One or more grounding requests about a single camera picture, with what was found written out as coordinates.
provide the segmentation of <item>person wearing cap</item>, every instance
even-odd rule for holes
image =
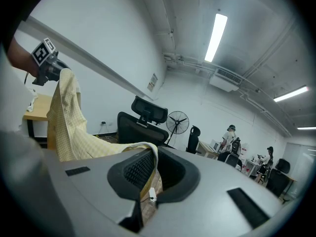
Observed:
[[[232,143],[236,140],[235,131],[236,127],[233,124],[227,128],[227,132],[223,135],[223,142],[219,148],[220,155],[217,160],[225,161],[227,156],[231,153]]]
[[[268,155],[267,156],[258,156],[259,160],[261,161],[261,166],[258,169],[258,176],[256,177],[255,181],[258,183],[263,174],[266,173],[267,169],[269,168],[270,160],[273,160],[273,147],[268,147]]]

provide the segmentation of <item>person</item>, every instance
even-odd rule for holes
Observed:
[[[257,173],[257,177],[255,179],[255,181],[258,183],[262,177],[262,175],[264,175],[266,173],[266,171],[269,169],[271,162],[273,160],[273,147],[268,147],[268,155],[267,156],[258,156],[259,160],[261,161],[261,166],[258,169]]]
[[[227,156],[231,153],[232,143],[236,140],[235,131],[236,127],[233,124],[227,128],[227,132],[223,135],[223,142],[219,148],[220,155],[217,160],[225,161]]]
[[[38,76],[38,65],[32,55],[19,45],[15,37],[13,37],[8,47],[7,57],[13,67],[24,70],[34,77]]]

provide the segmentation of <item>black strip on desk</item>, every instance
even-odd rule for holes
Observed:
[[[80,174],[80,173],[83,173],[83,172],[86,172],[86,171],[89,171],[90,169],[86,166],[84,167],[80,167],[80,168],[73,168],[73,169],[69,169],[69,170],[66,170],[66,174],[68,176],[73,176],[73,175],[77,175],[77,174]]]
[[[264,211],[261,210],[241,188],[227,191],[227,193],[233,199],[252,228],[256,228],[269,220],[269,217]]]

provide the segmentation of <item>black cap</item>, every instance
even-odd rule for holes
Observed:
[[[270,152],[273,153],[273,147],[268,147],[267,150],[270,150]]]
[[[236,127],[235,127],[233,124],[231,124],[231,125],[227,128],[227,131],[228,131],[229,129],[233,129],[234,131],[236,131]]]

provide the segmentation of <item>black and white marker cube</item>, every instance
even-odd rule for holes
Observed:
[[[43,62],[55,51],[55,46],[49,38],[45,38],[32,52],[32,56],[40,67]]]

